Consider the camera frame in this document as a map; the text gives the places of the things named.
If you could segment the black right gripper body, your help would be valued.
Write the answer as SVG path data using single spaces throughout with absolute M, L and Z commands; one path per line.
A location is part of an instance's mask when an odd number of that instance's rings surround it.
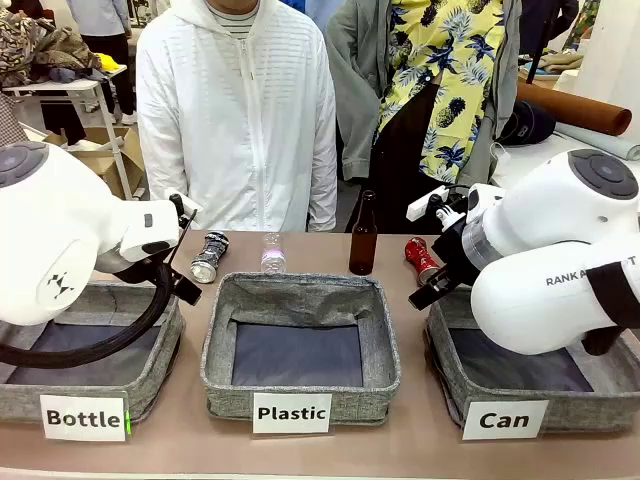
M 464 252 L 462 235 L 465 226 L 464 221 L 457 221 L 432 246 L 443 262 L 443 267 L 436 274 L 435 285 L 438 289 L 455 289 L 459 285 L 471 287 L 480 273 Z

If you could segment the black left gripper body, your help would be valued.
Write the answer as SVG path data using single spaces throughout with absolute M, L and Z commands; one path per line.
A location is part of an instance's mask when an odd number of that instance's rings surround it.
M 149 282 L 155 286 L 161 284 L 161 272 L 166 271 L 169 278 L 166 284 L 170 293 L 186 303 L 197 303 L 201 297 L 201 288 L 171 265 L 177 249 L 178 247 L 171 247 L 131 262 L 113 248 L 97 257 L 97 271 L 112 274 L 129 284 Z

